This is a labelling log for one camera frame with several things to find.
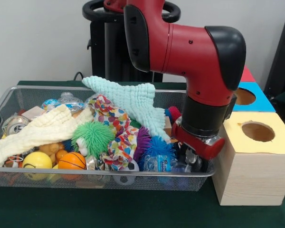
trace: red box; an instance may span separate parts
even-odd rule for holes
[[[246,66],[244,66],[241,82],[256,82],[252,74],[250,73],[250,70]]]

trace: cream textured cloth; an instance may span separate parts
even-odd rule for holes
[[[18,134],[12,134],[0,140],[0,166],[8,157],[29,151],[35,146],[58,143],[72,138],[75,129],[88,121],[93,121],[89,108],[77,118],[73,118],[64,104],[58,106],[34,119]]]

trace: black handle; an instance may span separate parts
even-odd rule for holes
[[[166,1],[164,6],[163,6],[163,9],[165,11],[169,12],[169,13],[163,13],[162,14],[162,19],[164,21],[166,21],[168,23],[174,23],[181,18],[181,11],[177,5]]]
[[[87,2],[82,8],[82,15],[90,21],[103,21],[106,23],[120,22],[124,20],[122,13],[115,13],[108,10],[96,10],[104,7],[104,0],[93,0]],[[165,2],[163,9],[169,13],[163,13],[162,19],[168,23],[174,23],[181,17],[180,8],[170,2]]]

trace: cream wooden box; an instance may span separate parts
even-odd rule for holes
[[[220,205],[281,205],[285,125],[276,113],[233,112],[220,130],[225,146],[212,177]]]

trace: metal wire basket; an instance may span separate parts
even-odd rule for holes
[[[19,110],[29,110],[45,100],[60,97],[69,91],[86,100],[94,92],[83,87],[15,86],[0,99],[0,138],[3,122]],[[185,91],[156,90],[154,106],[176,106],[182,111]],[[130,190],[190,190],[198,191],[215,170],[210,162],[207,172],[133,172],[54,169],[0,168],[0,186],[36,188],[102,188]]]

